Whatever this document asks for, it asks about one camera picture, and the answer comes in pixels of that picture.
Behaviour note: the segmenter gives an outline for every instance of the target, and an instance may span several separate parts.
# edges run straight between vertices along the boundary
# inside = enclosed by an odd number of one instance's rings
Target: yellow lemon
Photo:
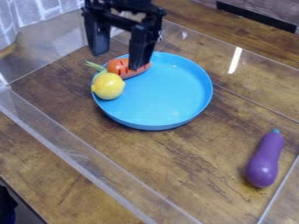
[[[114,73],[100,74],[90,85],[90,91],[102,100],[117,98],[124,90],[125,83],[121,77]]]

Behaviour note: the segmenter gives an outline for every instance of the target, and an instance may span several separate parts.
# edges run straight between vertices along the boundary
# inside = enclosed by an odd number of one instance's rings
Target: eggplant
[[[277,162],[284,148],[284,138],[278,129],[268,132],[246,164],[246,181],[256,187],[270,186],[276,180]]]

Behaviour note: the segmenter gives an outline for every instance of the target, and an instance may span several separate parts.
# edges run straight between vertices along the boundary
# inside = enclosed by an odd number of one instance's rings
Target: blue plastic plate
[[[114,100],[100,100],[93,93],[92,97],[116,122],[138,130],[168,130],[189,122],[209,104],[210,78],[197,64],[174,54],[153,52],[150,61],[150,68],[125,80]]]

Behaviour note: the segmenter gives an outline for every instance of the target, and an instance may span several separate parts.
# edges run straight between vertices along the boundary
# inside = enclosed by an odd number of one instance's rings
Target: wooden surface
[[[190,2],[169,4],[161,0],[158,4],[168,9],[166,18],[173,22],[299,67],[297,38],[288,33]],[[198,60],[190,49],[180,53]],[[92,71],[82,66],[84,60],[104,63],[122,53],[126,48],[117,42],[96,59],[82,48],[18,80],[13,90],[202,223],[254,223],[294,159],[297,122],[214,87],[210,105],[188,125],[162,132],[126,129],[110,122],[90,100]],[[206,67],[217,62],[217,57],[206,59]],[[220,78],[220,71],[210,75],[225,88],[242,91],[241,79],[233,86]],[[280,79],[289,84],[288,78]],[[280,109],[296,119],[294,110]],[[2,115],[0,121],[1,176],[49,223],[140,221]],[[242,179],[244,164],[273,126],[281,129],[286,142],[280,172],[274,185],[257,190]]]
[[[212,8],[216,8],[214,0],[193,0]],[[296,0],[220,0],[220,2],[237,6],[240,9],[253,11],[264,16],[276,18],[299,26],[299,3]]]
[[[92,70],[82,64],[102,64],[125,52],[113,41],[109,53],[93,58],[84,47],[14,82],[13,90],[200,221],[254,223],[294,159],[297,123],[214,87],[210,105],[178,129],[120,126],[89,97]],[[257,190],[242,179],[244,165],[273,127],[286,141],[280,172],[274,185]]]

